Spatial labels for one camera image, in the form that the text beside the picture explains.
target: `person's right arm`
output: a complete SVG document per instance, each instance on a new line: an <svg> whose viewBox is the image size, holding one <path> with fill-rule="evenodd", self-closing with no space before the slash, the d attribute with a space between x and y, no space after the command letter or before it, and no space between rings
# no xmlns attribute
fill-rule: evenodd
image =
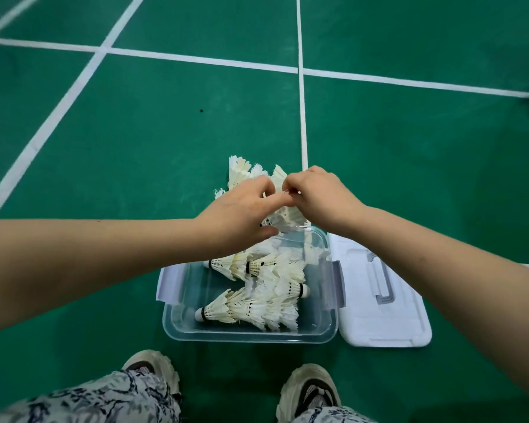
<svg viewBox="0 0 529 423"><path fill-rule="evenodd" d="M372 250L529 391L529 268L366 206L317 166L284 189L308 220Z"/></svg>

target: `patterned pants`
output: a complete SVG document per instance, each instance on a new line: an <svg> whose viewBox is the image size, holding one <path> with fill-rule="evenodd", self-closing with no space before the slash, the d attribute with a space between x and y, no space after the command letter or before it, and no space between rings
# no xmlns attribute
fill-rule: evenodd
<svg viewBox="0 0 529 423"><path fill-rule="evenodd" d="M178 423L179 398L162 378L116 371L71 389L23 400L0 412L0 423ZM375 423L350 408L310 409L293 423Z"/></svg>

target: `court boundary line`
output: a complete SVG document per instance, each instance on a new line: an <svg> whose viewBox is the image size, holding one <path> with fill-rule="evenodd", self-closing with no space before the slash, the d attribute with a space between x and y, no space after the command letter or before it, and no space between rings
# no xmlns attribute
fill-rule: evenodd
<svg viewBox="0 0 529 423"><path fill-rule="evenodd" d="M15 18L29 9L29 7L31 7L36 1L37 0L21 0L14 7L4 13L0 17L0 31L11 24Z"/></svg>
<svg viewBox="0 0 529 423"><path fill-rule="evenodd" d="M177 55L175 53L149 52L137 49L124 49L119 47L86 46L83 44L38 42L31 40L16 40L0 38L0 46L28 47L38 49L51 49L61 51L108 53L111 55L135 56L152 59L162 59L189 63L206 63L208 65L232 66L235 68L249 68L267 71L278 71L289 74L299 74L295 66L274 65L272 63L251 63L246 61L233 61L220 58L207 58L200 56ZM424 89L446 90L453 92L480 93L483 95L506 96L509 98L529 98L529 92L497 89L493 87L471 86L464 84L451 84L442 82L425 82L422 80L410 80L402 78L384 77L381 75L368 75L357 73L340 73L337 71L316 70L312 68L302 68L302 75L312 75L315 77L336 78L360 82L372 82L381 84L401 85L406 87L418 87Z"/></svg>
<svg viewBox="0 0 529 423"><path fill-rule="evenodd" d="M58 124L63 119L64 115L71 108L78 95L81 94L82 90L88 84L90 78L96 72L101 62L106 57L106 49L111 47L115 40L118 38L120 33L123 31L123 28L127 25L127 22L131 19L133 14L137 11L143 0L133 0L127 8L124 10L120 18L114 24L102 45L94 53L90 61L86 64L84 69L78 75L74 83L69 87L69 90L57 103L53 111L41 124L37 132L26 144L24 149L21 151L20 155L16 158L15 162L12 164L10 169L6 172L2 180L0 181L0 209L6 203L7 199L10 197L14 191L17 184L20 182L26 171L28 170L31 163L34 161L35 157L39 151L43 148L43 145L51 134L54 132Z"/></svg>
<svg viewBox="0 0 529 423"><path fill-rule="evenodd" d="M303 46L302 46L302 12L300 10L300 0L296 0L296 23L298 27L298 89L300 105L300 140L302 149L302 170L309 166L307 158L307 128L306 128L306 99L303 85Z"/></svg>

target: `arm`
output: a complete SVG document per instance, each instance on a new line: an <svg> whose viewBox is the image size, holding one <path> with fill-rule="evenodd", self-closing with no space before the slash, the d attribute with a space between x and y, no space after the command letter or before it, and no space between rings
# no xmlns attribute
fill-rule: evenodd
<svg viewBox="0 0 529 423"><path fill-rule="evenodd" d="M259 177L195 219L0 220L0 329L170 264L246 249L277 234L259 224L291 204Z"/></svg>
<svg viewBox="0 0 529 423"><path fill-rule="evenodd" d="M363 205L322 168L289 175L303 215L376 253L529 391L529 268Z"/></svg>

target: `person's left hand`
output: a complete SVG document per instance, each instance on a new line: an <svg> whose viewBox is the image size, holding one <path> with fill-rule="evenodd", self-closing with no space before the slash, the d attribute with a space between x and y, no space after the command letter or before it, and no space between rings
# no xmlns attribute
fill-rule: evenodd
<svg viewBox="0 0 529 423"><path fill-rule="evenodd" d="M276 227L260 224L282 206L294 201L288 193L275 193L269 177L247 179L214 200L196 218L215 254L210 258L230 256L278 234Z"/></svg>

